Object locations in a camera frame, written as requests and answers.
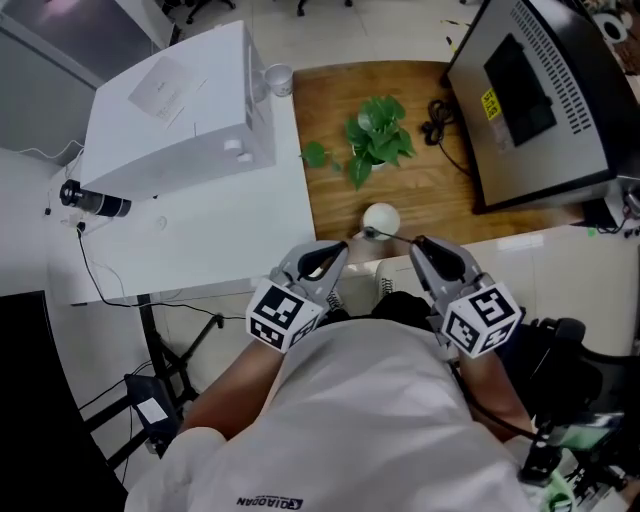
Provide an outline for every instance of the white box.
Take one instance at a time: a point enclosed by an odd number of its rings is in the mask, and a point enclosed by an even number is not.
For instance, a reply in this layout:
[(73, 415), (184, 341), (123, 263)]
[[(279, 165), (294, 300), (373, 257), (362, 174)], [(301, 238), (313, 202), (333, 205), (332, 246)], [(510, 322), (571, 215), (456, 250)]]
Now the white box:
[(324, 311), (264, 278), (247, 306), (247, 333), (284, 354), (315, 329)]
[(521, 318), (507, 287), (496, 283), (449, 304), (442, 333), (475, 358), (506, 343)]
[[(198, 85), (170, 123), (129, 96), (162, 58)], [(148, 199), (275, 163), (264, 66), (243, 21), (216, 27), (140, 62), (100, 87), (87, 132), (83, 188)]]

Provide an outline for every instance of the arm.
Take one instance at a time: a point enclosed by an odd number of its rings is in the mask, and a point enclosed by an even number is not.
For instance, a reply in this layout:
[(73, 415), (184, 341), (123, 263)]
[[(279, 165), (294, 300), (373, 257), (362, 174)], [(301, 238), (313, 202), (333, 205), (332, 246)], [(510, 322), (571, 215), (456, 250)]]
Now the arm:
[[(489, 352), (476, 359), (460, 353), (460, 375), (476, 401), (511, 425), (531, 432), (531, 418), (516, 394), (502, 362)], [(515, 433), (501, 427), (469, 404), (473, 419), (482, 423), (498, 440), (508, 441)]]
[(238, 435), (260, 414), (283, 359), (284, 354), (253, 340), (196, 399), (180, 431), (209, 427), (227, 441)]

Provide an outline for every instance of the black cable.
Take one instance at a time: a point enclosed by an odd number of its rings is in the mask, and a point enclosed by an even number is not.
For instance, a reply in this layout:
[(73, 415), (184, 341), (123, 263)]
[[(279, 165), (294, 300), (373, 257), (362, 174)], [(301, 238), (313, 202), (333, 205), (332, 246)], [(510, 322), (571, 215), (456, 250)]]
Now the black cable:
[(489, 418), (494, 423), (497, 423), (501, 427), (506, 428), (507, 430), (510, 430), (515, 434), (518, 434), (519, 436), (526, 437), (527, 439), (531, 439), (532, 441), (535, 441), (538, 438), (538, 436), (533, 432), (528, 432), (527, 430), (521, 429), (520, 427), (516, 427), (515, 425), (512, 425), (511, 423), (504, 421), (501, 418), (498, 418), (495, 414), (493, 414), (492, 412), (489, 412), (482, 405), (480, 405), (476, 400), (476, 398), (471, 394), (471, 391), (469, 391), (469, 388), (465, 384), (464, 380), (462, 380), (462, 377), (458, 373), (458, 370), (456, 370), (455, 366), (453, 366), (452, 364), (450, 364), (449, 366), (451, 366), (451, 371), (453, 372), (453, 376), (455, 377), (456, 381), (458, 381), (458, 386), (460, 386), (460, 390), (462, 391), (462, 394), (464, 395), (465, 399), (467, 400), (467, 402), (473, 405), (478, 411), (480, 411), (482, 414), (484, 414), (487, 418)]
[[(133, 407), (129, 406), (129, 442), (133, 439)], [(129, 467), (129, 457), (124, 463), (124, 471), (122, 472), (122, 480), (120, 484), (124, 485), (124, 479), (127, 478), (127, 468)]]
[(453, 117), (453, 109), (445, 101), (433, 100), (429, 103), (427, 110), (429, 111), (429, 117), (431, 120), (423, 123), (420, 127), (422, 133), (425, 135), (425, 143), (427, 146), (439, 146), (444, 156), (447, 157), (449, 162), (451, 162), (456, 169), (465, 176), (471, 177), (469, 171), (455, 162), (442, 146), (442, 141), (444, 140), (444, 127), (455, 121)]
[(596, 229), (601, 235), (616, 235), (620, 233), (620, 231), (622, 231), (622, 228), (628, 220), (629, 217), (625, 217), (622, 223), (617, 228), (601, 228), (600, 226), (596, 226)]
[(96, 287), (96, 291), (100, 296), (100, 300), (103, 303), (105, 303), (107, 306), (114, 306), (118, 308), (146, 308), (150, 306), (166, 306), (168, 308), (189, 308), (189, 309), (193, 309), (194, 311), (200, 311), (201, 313), (206, 313), (207, 315), (210, 315), (213, 317), (224, 318), (225, 320), (245, 320), (245, 317), (243, 316), (224, 316), (224, 315), (221, 315), (220, 313), (212, 313), (211, 311), (207, 311), (206, 309), (200, 309), (194, 306), (190, 306), (189, 304), (167, 304), (166, 302), (149, 302), (148, 304), (118, 304), (117, 302), (110, 302), (106, 300), (104, 298), (104, 295), (102, 295), (102, 291), (100, 290), (100, 287), (98, 286), (98, 283), (95, 277), (93, 277), (93, 274), (91, 273), (91, 269), (89, 269), (89, 262), (87, 261), (87, 255), (84, 252), (84, 244), (82, 243), (82, 231), (80, 231), (80, 229), (78, 228), (76, 228), (76, 231), (78, 232), (78, 242), (80, 243), (80, 250), (82, 251), (82, 259), (84, 260), (84, 266), (86, 267), (87, 272), (89, 273), (89, 277), (93, 282), (93, 286)]
[[(136, 375), (138, 372), (144, 370), (147, 366), (151, 365), (151, 360), (145, 361), (144, 363), (142, 363), (140, 366), (138, 366), (135, 370), (133, 370), (131, 372), (131, 375)], [(113, 388), (115, 388), (118, 384), (122, 384), (124, 382), (125, 378), (122, 377), (118, 382), (116, 382), (113, 386), (111, 386), (108, 389), (105, 389), (102, 393), (100, 393), (97, 397), (93, 398), (92, 400), (89, 400), (86, 404), (84, 404), (82, 407), (79, 407), (78, 410), (81, 411), (82, 409), (84, 409), (85, 407), (88, 407), (89, 405), (91, 405), (92, 403), (94, 403), (96, 400), (98, 400), (99, 398), (102, 398), (104, 395), (106, 395), (109, 391), (111, 391)]]

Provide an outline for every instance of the wooden table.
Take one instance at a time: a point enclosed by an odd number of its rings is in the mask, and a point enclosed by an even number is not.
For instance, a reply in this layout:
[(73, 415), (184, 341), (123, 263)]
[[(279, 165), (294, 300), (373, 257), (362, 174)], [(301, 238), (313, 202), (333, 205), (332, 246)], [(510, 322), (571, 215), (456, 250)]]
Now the wooden table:
[[(331, 149), (339, 162), (351, 157), (344, 122), (355, 117), (360, 104), (371, 96), (393, 95), (406, 109), (400, 123), (409, 131), (417, 155), (400, 157), (400, 168), (391, 164), (371, 173), (359, 191), (348, 181), (346, 171), (329, 167), (306, 169), (307, 186), (318, 239), (343, 240), (359, 231), (367, 207), (376, 202), (393, 205), (402, 219), (400, 234), (419, 234), (468, 244), (492, 238), (527, 233), (582, 220), (579, 206), (527, 211), (504, 211), (474, 215), (475, 193), (471, 180), (457, 170), (438, 146), (427, 146), (420, 125), (428, 119), (427, 104), (450, 98), (452, 92), (439, 85), (442, 62), (364, 62), (328, 66), (294, 74), (294, 106), (300, 145), (315, 140)], [(468, 165), (459, 126), (447, 126), (443, 143), (462, 167)], [(378, 246), (371, 257), (406, 254), (397, 244)]]

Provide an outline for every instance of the small cup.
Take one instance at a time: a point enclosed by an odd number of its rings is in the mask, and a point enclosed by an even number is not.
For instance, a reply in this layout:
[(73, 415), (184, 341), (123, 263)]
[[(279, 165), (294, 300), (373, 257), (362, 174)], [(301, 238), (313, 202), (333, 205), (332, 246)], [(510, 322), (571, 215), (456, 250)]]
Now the small cup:
[[(367, 208), (364, 212), (362, 220), (360, 221), (360, 227), (363, 231), (360, 231), (353, 238), (365, 238), (364, 228), (372, 227), (383, 233), (389, 235), (395, 235), (400, 229), (400, 214), (393, 206), (387, 203), (375, 203)], [(388, 240), (387, 235), (379, 234), (373, 240)]]
[(289, 96), (293, 90), (293, 69), (286, 64), (274, 64), (264, 73), (264, 79), (276, 96)]

